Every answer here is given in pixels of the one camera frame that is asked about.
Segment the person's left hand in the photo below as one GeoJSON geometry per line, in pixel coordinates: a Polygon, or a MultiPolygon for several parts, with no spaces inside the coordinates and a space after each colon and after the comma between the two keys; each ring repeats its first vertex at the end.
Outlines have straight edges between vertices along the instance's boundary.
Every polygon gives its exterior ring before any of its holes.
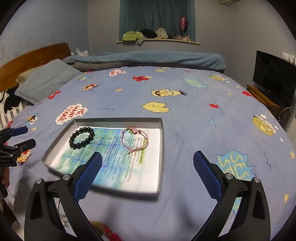
{"type": "Polygon", "coordinates": [[[10,185],[10,168],[9,167],[1,167],[1,183],[8,189],[10,185]]]}

